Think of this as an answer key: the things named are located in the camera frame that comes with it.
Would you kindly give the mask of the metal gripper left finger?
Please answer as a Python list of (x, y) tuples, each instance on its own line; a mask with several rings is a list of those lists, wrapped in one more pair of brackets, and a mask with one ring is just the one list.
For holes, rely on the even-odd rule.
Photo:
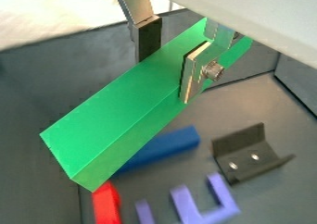
[(160, 48), (161, 18), (153, 13), (149, 0), (117, 0), (127, 19), (135, 59), (143, 61)]

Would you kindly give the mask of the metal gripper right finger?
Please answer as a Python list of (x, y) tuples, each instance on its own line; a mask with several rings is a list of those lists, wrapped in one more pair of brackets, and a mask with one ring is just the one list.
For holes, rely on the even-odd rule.
[(203, 91), (207, 80), (218, 81), (224, 73), (219, 57), (227, 52), (239, 36), (227, 26), (204, 18), (188, 36), (183, 55), (179, 82), (179, 99), (187, 104)]

